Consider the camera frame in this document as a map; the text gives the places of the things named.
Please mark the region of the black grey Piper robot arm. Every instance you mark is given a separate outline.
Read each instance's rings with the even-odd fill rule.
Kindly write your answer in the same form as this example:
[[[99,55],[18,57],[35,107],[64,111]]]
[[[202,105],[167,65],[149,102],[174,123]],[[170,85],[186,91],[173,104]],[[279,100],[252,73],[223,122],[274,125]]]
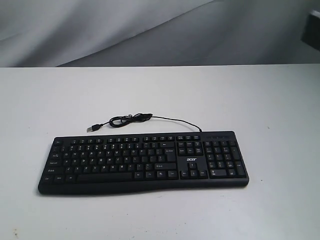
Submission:
[[[320,12],[312,10],[306,20],[301,41],[311,48],[320,50]]]

